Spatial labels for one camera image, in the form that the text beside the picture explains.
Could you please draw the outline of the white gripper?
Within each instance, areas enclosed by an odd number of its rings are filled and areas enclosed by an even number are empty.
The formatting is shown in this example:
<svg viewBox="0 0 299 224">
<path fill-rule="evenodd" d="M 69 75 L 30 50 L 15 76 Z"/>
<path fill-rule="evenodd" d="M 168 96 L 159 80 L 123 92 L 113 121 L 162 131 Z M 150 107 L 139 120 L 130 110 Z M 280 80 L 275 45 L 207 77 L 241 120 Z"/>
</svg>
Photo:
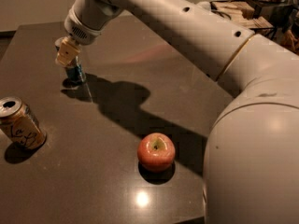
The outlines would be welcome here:
<svg viewBox="0 0 299 224">
<path fill-rule="evenodd" d="M 81 52 L 80 45 L 93 43 L 105 26 L 121 12 L 121 8 L 101 0 L 76 0 L 64 21 L 69 36 L 55 41 L 55 62 L 64 67 L 71 66 Z"/>
</svg>

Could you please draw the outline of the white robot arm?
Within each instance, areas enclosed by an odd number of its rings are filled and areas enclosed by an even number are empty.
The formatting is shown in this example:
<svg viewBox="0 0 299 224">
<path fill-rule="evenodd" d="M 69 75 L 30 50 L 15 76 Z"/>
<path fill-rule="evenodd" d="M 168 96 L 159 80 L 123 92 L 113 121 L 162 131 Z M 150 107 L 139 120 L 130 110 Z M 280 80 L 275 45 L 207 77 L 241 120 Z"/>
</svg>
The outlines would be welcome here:
<svg viewBox="0 0 299 224">
<path fill-rule="evenodd" d="M 58 63 L 124 9 L 234 96 L 206 143 L 205 223 L 299 224 L 297 55 L 185 0 L 76 0 Z"/>
</svg>

